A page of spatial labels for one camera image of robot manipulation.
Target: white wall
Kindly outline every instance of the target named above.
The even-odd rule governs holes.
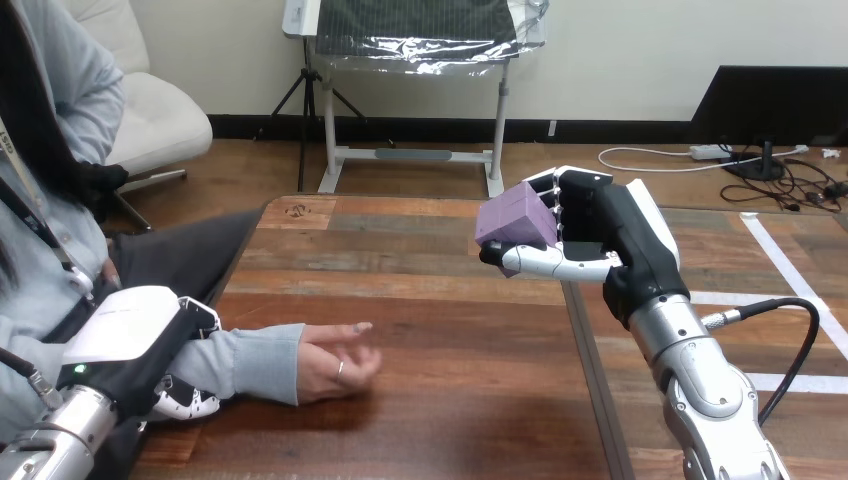
[[[284,2],[132,0],[154,73],[211,114],[270,113],[299,74]],[[510,118],[689,120],[720,64],[848,65],[845,0],[552,3],[548,45],[510,76]],[[494,116],[497,75],[336,78],[366,115]],[[300,113],[299,98],[283,113]]]

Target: monitor stand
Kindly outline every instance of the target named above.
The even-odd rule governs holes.
[[[747,180],[759,180],[761,182],[769,180],[779,180],[783,178],[783,175],[786,172],[783,168],[783,165],[774,161],[774,157],[772,157],[771,153],[772,146],[773,144],[771,141],[765,141],[763,143],[762,154],[758,155],[756,153],[734,153],[730,156],[730,158],[723,158],[721,160],[721,163],[733,163],[741,160],[763,157],[762,160],[743,163],[741,165],[728,165],[724,167],[724,169],[736,175],[737,177],[744,178]]]

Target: robotic hand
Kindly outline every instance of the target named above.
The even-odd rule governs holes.
[[[789,480],[757,421],[757,392],[724,358],[680,277],[674,238],[645,185],[560,167],[525,180],[557,224],[554,246],[484,242],[480,259],[566,281],[603,282],[612,314],[629,330],[665,395],[666,424],[683,449],[687,480]]]
[[[166,372],[187,341],[220,328],[218,315],[191,298],[137,287],[107,297],[68,343],[55,388],[6,352],[0,358],[16,361],[19,373],[29,369],[47,410],[0,453],[0,479],[83,480],[116,425],[152,411],[178,420],[216,412],[217,398]]]

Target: lanyard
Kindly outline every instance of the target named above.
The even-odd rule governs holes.
[[[0,146],[3,147],[3,151],[6,153],[9,161],[12,162],[12,166],[15,168],[15,171],[24,183],[24,187],[26,188],[27,193],[29,193],[30,198],[33,202],[36,202],[37,205],[36,189],[30,181],[29,176],[27,176],[23,161],[21,161],[21,157],[18,155],[18,151],[12,143],[12,138],[9,136],[9,131],[6,129],[6,124],[3,123],[2,118],[0,118]],[[32,230],[32,232],[38,236],[41,241],[50,247],[50,250],[53,251],[54,255],[56,255],[56,259],[62,264],[62,268],[70,273],[71,286],[86,297],[91,296],[91,292],[94,288],[91,279],[82,273],[76,265],[74,265],[71,256],[68,255],[68,252],[65,251],[64,248],[62,248],[62,244],[59,243],[56,236],[53,235],[50,227],[48,227],[47,224],[29,208],[26,202],[24,202],[15,193],[12,187],[10,187],[2,177],[0,177],[0,200],[9,207],[9,210],[11,210],[12,213],[14,213],[15,216],[17,216],[24,225],[27,226],[27,228]]]

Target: purple cube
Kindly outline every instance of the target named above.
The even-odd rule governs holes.
[[[521,182],[480,207],[475,231],[477,245],[487,240],[531,243],[557,241],[556,222],[550,210],[527,182]],[[501,268],[509,278],[518,274]]]

